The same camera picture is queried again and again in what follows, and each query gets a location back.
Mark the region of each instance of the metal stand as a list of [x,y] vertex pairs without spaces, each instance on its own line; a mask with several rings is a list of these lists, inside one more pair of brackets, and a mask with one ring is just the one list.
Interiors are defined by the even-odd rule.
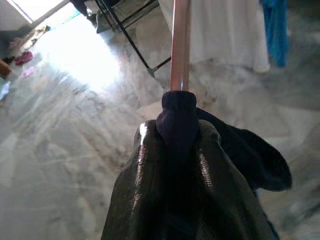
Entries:
[[[154,78],[155,77],[155,72],[159,68],[161,68],[163,65],[165,65],[168,62],[170,62],[171,57],[168,57],[166,60],[164,60],[163,62],[158,64],[156,67],[153,67],[153,68],[150,67],[148,65],[148,63],[146,62],[146,60],[144,59],[144,57],[142,56],[142,54],[139,51],[139,49],[137,48],[136,44],[134,43],[134,41],[132,40],[132,38],[128,34],[126,28],[129,27],[131,24],[135,23],[136,21],[138,21],[139,19],[141,19],[142,17],[144,17],[146,14],[151,12],[156,7],[158,7],[159,6],[158,1],[157,0],[150,0],[144,6],[142,6],[138,10],[136,10],[134,13],[132,13],[130,16],[126,17],[122,21],[119,20],[118,16],[116,15],[115,11],[113,10],[113,8],[111,7],[110,3],[108,3],[107,0],[95,0],[95,2],[98,5],[98,7],[100,8],[100,10],[101,10],[102,14],[104,15],[104,17],[106,18],[107,22],[110,24],[112,30],[115,30],[115,28],[116,29],[119,28],[119,30],[124,33],[125,37],[128,39],[129,43],[131,44],[131,46],[135,50],[136,54],[138,55],[138,57],[142,61],[143,65],[146,67],[146,70]],[[150,6],[152,3],[155,3],[155,2],[156,2],[156,6],[152,7],[148,12],[146,12],[146,13],[144,13],[142,15],[139,15],[139,13],[141,13],[144,9],[146,9],[148,6]],[[115,22],[115,25],[111,23],[109,14],[111,15],[112,21]]]

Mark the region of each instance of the marble floor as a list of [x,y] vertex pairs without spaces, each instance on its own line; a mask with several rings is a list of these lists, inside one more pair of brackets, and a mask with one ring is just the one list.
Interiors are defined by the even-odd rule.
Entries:
[[[170,55],[160,8],[128,29],[151,66]],[[319,239],[320,21],[289,10],[284,69],[263,75],[208,60],[191,68],[198,106],[254,131],[286,157],[293,188],[260,191],[283,240]],[[161,111],[170,64],[152,78],[123,34],[79,15],[14,67],[0,108],[0,239],[98,240],[137,127]],[[34,66],[34,74],[22,72]]]

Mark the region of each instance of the clothes drying rack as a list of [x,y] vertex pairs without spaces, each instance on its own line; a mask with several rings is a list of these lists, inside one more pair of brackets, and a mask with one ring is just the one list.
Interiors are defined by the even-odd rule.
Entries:
[[143,18],[145,15],[150,13],[155,8],[159,7],[158,0],[149,0],[146,4],[144,4],[142,7],[134,11],[131,15],[127,16],[125,19],[120,20],[117,14],[114,11],[114,7],[110,5],[108,0],[95,0],[96,4],[98,5],[101,13],[104,15],[106,21],[111,26],[113,31],[119,31],[123,32],[125,37],[128,39],[129,43],[133,47],[134,51],[142,61],[143,65],[145,66],[148,73],[154,78],[155,72],[161,68],[166,63],[170,62],[171,56],[168,57],[166,60],[161,62],[155,67],[150,67],[150,65],[147,63],[145,58],[142,56],[141,52],[137,48],[135,42],[130,37],[129,33],[127,32],[126,28],[131,26],[133,23],[138,21],[139,19]]

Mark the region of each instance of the white curtain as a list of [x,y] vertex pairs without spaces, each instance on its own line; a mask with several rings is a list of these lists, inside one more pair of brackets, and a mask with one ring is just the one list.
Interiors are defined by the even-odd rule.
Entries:
[[[172,31],[174,0],[159,0]],[[259,0],[191,0],[191,63],[207,59],[269,70],[265,20]]]

